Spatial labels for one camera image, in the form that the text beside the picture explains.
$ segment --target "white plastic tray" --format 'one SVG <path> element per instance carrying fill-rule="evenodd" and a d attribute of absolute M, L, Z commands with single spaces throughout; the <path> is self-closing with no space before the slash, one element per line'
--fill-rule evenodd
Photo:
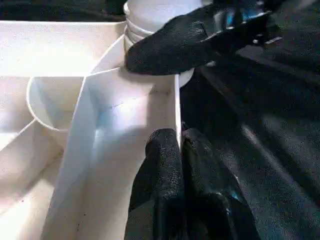
<path fill-rule="evenodd" d="M 180 142 L 179 79 L 115 68 L 88 76 L 75 109 L 43 239 L 123 239 L 134 178 L 156 129 Z"/>
<path fill-rule="evenodd" d="M 27 107 L 30 77 L 89 74 L 124 27 L 0 21 L 0 239 L 40 239 L 63 155 Z"/>
<path fill-rule="evenodd" d="M 7 92 L 0 93 L 0 239 L 123 239 L 149 135 L 173 128 L 180 142 L 180 76 L 120 67 L 125 26 L 0 22 L 0 88 Z M 72 93 L 77 104 L 50 83 L 67 86 L 76 76 L 87 76 Z M 32 81 L 39 82 L 35 98 L 26 94 Z M 51 85 L 61 92 L 50 94 Z M 44 111 L 33 111 L 38 103 Z M 70 130 L 51 121 L 51 103 L 68 116 L 76 104 Z"/>

